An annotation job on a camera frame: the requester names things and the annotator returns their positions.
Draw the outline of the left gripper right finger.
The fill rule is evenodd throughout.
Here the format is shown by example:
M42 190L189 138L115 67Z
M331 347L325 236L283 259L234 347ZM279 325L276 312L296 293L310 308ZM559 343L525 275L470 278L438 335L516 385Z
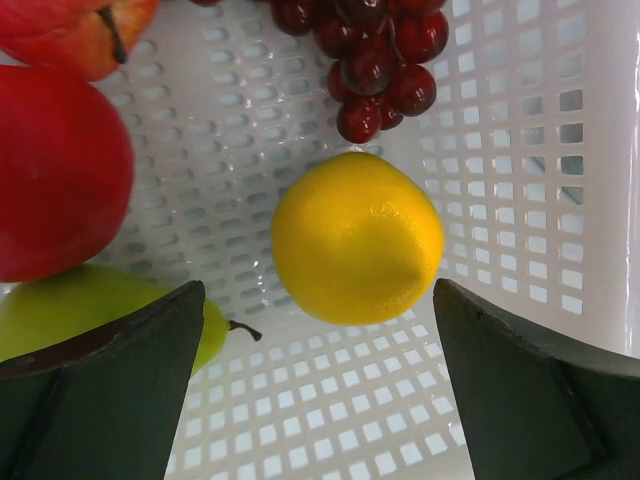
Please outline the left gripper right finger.
M478 479L636 479L639 361L436 282L439 336Z

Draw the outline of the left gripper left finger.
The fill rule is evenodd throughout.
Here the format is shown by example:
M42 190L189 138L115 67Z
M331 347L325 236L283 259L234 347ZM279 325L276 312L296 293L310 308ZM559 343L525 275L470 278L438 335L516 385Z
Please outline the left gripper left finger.
M203 330L191 281L1 364L4 479L164 477Z

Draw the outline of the yellow green pear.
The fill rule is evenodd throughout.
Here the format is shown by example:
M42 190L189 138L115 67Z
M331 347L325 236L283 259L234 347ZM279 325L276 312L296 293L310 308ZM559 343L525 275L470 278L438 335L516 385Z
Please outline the yellow green pear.
M1 361L82 335L144 309L175 290L95 264L19 283L1 299Z

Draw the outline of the yellow green mango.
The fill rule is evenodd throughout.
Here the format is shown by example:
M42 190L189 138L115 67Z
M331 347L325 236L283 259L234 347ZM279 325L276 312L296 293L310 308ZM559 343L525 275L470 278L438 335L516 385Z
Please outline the yellow green mango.
M412 307L433 283L445 232L426 193L365 152L331 157L302 175L271 222L274 266L307 314L375 324Z

